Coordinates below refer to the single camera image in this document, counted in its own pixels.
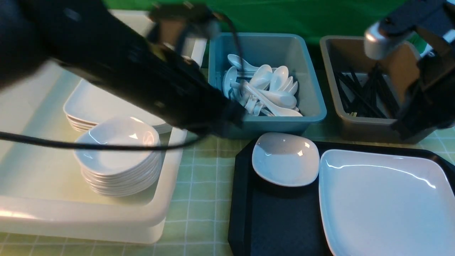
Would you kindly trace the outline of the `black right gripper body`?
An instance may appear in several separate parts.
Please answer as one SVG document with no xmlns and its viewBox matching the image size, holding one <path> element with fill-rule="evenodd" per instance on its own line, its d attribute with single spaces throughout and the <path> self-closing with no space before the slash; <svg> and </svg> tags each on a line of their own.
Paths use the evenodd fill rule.
<svg viewBox="0 0 455 256">
<path fill-rule="evenodd" d="M 454 55 L 426 55 L 416 66 L 419 76 L 407 88 L 397 120 L 391 125 L 402 140 L 454 125 Z"/>
</svg>

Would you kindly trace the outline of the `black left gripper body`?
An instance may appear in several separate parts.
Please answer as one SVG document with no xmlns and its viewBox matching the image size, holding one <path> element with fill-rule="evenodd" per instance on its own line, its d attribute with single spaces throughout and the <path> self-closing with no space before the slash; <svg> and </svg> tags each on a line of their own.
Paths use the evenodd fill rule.
<svg viewBox="0 0 455 256">
<path fill-rule="evenodd" d="M 142 56 L 149 85 L 142 109 L 172 126 L 226 137 L 232 126 L 242 127 L 245 109 L 211 86 L 194 60 L 171 54 Z"/>
</svg>

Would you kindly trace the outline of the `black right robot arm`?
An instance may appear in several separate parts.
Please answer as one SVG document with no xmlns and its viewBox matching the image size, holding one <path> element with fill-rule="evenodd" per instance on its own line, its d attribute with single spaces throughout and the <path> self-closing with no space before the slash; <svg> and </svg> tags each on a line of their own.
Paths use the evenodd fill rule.
<svg viewBox="0 0 455 256">
<path fill-rule="evenodd" d="M 416 63 L 418 77 L 406 88 L 397 120 L 391 125 L 403 140 L 454 122 L 454 43 L 444 39 L 453 29 L 454 4 L 446 0 L 409 0 L 380 21 L 385 36 L 415 32 L 434 51 L 434 56 Z"/>
</svg>

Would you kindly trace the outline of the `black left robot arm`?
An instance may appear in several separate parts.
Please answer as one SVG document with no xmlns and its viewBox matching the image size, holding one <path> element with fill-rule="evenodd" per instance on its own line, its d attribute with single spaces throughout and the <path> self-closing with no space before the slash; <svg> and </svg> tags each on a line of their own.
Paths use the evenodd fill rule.
<svg viewBox="0 0 455 256">
<path fill-rule="evenodd" d="M 209 38 L 226 16 L 205 4 L 161 4 L 145 36 L 101 0 L 2 0 L 1 88 L 48 60 L 93 85 L 197 135 L 225 136 L 246 111 L 182 57 L 186 40 Z"/>
</svg>

